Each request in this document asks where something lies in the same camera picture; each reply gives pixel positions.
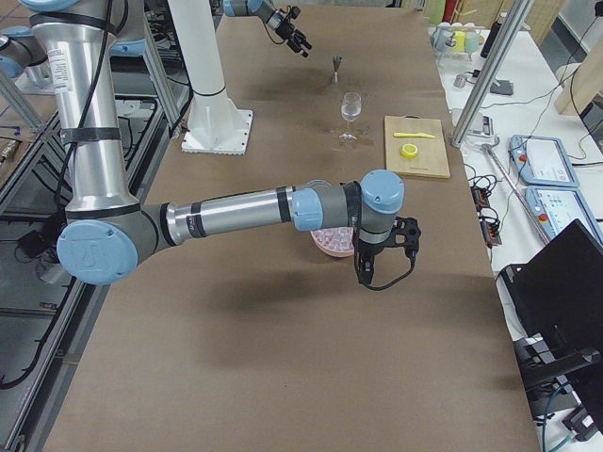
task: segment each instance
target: wooden cutting board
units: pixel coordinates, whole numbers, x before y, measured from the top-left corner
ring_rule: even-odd
[[[435,138],[396,138],[394,132],[424,132]],[[415,144],[418,155],[407,159],[400,155],[406,143]],[[448,156],[439,120],[420,120],[398,116],[385,117],[385,167],[397,174],[449,178]]]

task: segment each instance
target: black bracket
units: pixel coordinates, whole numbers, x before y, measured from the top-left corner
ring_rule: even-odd
[[[396,217],[389,236],[377,245],[367,243],[362,239],[358,242],[358,279],[360,283],[370,284],[375,273],[375,256],[386,248],[404,248],[404,253],[412,262],[418,253],[418,239],[421,230],[415,218]]]

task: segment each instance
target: pink plate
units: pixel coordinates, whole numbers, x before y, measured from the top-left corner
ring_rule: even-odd
[[[330,256],[348,257],[354,254],[354,247],[351,244],[353,228],[320,229],[310,234],[317,247]]]

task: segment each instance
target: metal rod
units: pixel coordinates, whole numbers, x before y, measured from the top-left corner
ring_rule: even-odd
[[[538,219],[536,219],[536,217],[532,214],[532,212],[530,210],[530,206],[526,202],[526,199],[524,198],[524,196],[521,194],[521,192],[517,188],[517,185],[515,184],[515,182],[513,182],[513,180],[509,176],[509,173],[502,166],[502,163],[500,162],[500,159],[498,158],[498,156],[494,153],[493,146],[490,144],[482,144],[481,149],[483,151],[486,151],[488,153],[488,155],[490,155],[492,157],[492,159],[494,160],[494,162],[497,164],[498,169],[502,173],[502,177],[504,177],[505,180],[507,181],[507,183],[509,183],[511,190],[513,191],[513,193],[515,194],[515,196],[517,197],[519,202],[521,202],[521,205],[523,206],[524,210],[528,214],[528,219],[530,220],[532,226],[536,229],[538,236],[543,241],[543,243],[546,245],[548,242],[550,242],[550,239],[548,238],[548,235],[546,235],[545,228],[543,227],[542,224],[540,224],[540,221],[538,221]]]
[[[497,72],[511,48],[515,35],[528,16],[533,3],[534,0],[513,1],[513,5],[494,41],[488,59],[486,59],[486,62],[483,65],[480,77],[473,87],[469,99],[467,99],[467,103],[461,113],[461,117],[454,128],[451,139],[453,146],[458,148],[461,146],[461,143],[463,143],[467,131],[478,114],[481,103],[483,103],[483,99],[486,97],[492,82],[494,82]]]
[[[44,121],[41,120],[38,112],[15,87],[12,80],[8,79],[2,71],[0,71],[0,94],[4,96],[10,106],[23,118],[27,127],[35,134],[41,131]]]
[[[157,48],[155,47],[153,33],[151,32],[151,27],[149,26],[146,17],[144,18],[144,39],[146,41],[146,48],[142,57],[147,65],[149,74],[151,75],[151,81],[153,82],[155,90],[157,91],[159,103],[161,104],[163,111],[166,113],[170,127],[177,128],[178,124],[176,123],[178,122],[180,114],[178,112],[178,107],[176,106],[176,100],[174,99],[173,92],[168,84],[166,70],[161,63],[161,57],[159,56],[159,52],[157,52]]]

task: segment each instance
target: sticker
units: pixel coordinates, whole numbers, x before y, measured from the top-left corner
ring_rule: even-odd
[[[48,52],[48,62],[53,75],[55,92],[65,92],[72,89],[72,79],[69,76],[67,54],[64,50],[55,49]]]

